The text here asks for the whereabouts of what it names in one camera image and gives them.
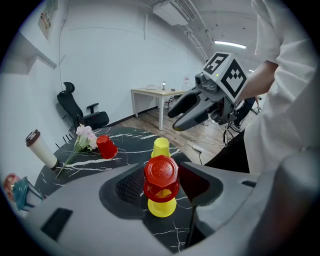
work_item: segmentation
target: white wall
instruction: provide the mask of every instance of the white wall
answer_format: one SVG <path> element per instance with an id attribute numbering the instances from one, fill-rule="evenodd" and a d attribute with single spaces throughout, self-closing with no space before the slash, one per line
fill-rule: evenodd
<path id="1" fill-rule="evenodd" d="M 38 129 L 52 152 L 63 145 L 62 138 L 68 126 L 56 109 L 57 94 L 62 90 L 59 67 L 53 68 L 38 56 L 23 52 L 24 42 L 31 43 L 39 52 L 59 64 L 59 34 L 66 16 L 66 4 L 59 0 L 55 11 L 49 40 L 42 34 L 38 20 L 43 11 L 40 5 L 20 29 L 20 43 L 13 42 L 12 49 L 2 62 L 0 73 L 0 177 L 9 173 L 27 176 L 34 184 L 43 163 L 27 148 L 27 135 Z"/>
<path id="2" fill-rule="evenodd" d="M 181 30 L 133 1 L 71 0 L 61 34 L 63 82 L 75 85 L 73 96 L 83 113 L 98 102 L 110 123 L 133 114 L 131 89 L 148 84 L 181 89 L 193 83 L 204 61 Z M 136 98 L 137 111 L 155 106 L 152 97 Z"/>

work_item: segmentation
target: flower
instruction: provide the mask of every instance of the flower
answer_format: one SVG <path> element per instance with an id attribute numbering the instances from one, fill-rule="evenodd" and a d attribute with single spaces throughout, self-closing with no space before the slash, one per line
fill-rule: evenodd
<path id="1" fill-rule="evenodd" d="M 68 157 L 68 159 L 65 161 L 63 167 L 59 171 L 58 175 L 56 176 L 56 179 L 59 177 L 61 172 L 65 169 L 66 165 L 69 163 L 69 161 L 78 153 L 79 151 L 87 148 L 88 150 L 92 151 L 97 148 L 97 136 L 92 131 L 92 128 L 90 126 L 84 126 L 83 124 L 80 124 L 79 127 L 76 129 L 77 138 L 74 143 L 74 148 L 71 153 L 71 155 Z"/>

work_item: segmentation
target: marble table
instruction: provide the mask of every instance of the marble table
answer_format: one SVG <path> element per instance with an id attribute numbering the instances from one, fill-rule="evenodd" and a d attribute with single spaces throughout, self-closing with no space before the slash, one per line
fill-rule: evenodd
<path id="1" fill-rule="evenodd" d="M 54 154 L 60 163 L 56 171 L 44 166 L 36 180 L 35 188 L 45 197 L 75 179 L 93 175 L 99 172 L 107 172 L 110 169 L 131 165 L 135 163 L 146 164 L 151 157 L 156 134 L 143 129 L 132 127 L 106 127 L 94 131 L 97 137 L 108 135 L 118 147 L 117 155 L 112 159 L 103 159 L 98 149 L 79 152 L 65 168 L 64 172 L 56 179 L 57 173 L 63 166 L 73 150 L 75 138 L 68 141 Z M 180 162 L 190 160 L 174 145 L 170 144 L 171 157 L 179 165 Z M 143 224 L 171 252 L 182 251 L 186 246 L 192 219 L 192 206 L 185 192 L 180 186 L 177 194 L 177 206 L 174 213 L 166 218 L 152 215 L 147 206 L 148 199 L 141 194 L 140 206 L 145 211 Z"/>

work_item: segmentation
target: black office chair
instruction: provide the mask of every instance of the black office chair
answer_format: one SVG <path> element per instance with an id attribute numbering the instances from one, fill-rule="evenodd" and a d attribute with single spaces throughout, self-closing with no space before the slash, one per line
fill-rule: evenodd
<path id="1" fill-rule="evenodd" d="M 91 114 L 84 116 L 83 112 L 72 96 L 75 86 L 71 82 L 64 82 L 64 85 L 65 90 L 60 92 L 56 97 L 64 110 L 71 117 L 75 130 L 77 130 L 79 124 L 91 126 L 91 128 L 94 130 L 102 128 L 109 123 L 109 117 L 106 112 L 94 112 L 94 107 L 99 103 L 87 106 L 86 108 L 90 109 Z"/>

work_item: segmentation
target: red cup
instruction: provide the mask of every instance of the red cup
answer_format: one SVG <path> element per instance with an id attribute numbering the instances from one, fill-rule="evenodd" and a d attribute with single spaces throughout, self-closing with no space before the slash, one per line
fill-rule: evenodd
<path id="1" fill-rule="evenodd" d="M 144 194 L 156 203 L 170 201 L 179 191 L 178 165 L 173 158 L 164 155 L 150 158 L 144 177 Z"/>
<path id="2" fill-rule="evenodd" d="M 118 148 L 107 135 L 98 137 L 96 139 L 96 144 L 104 159 L 111 159 L 118 153 Z"/>

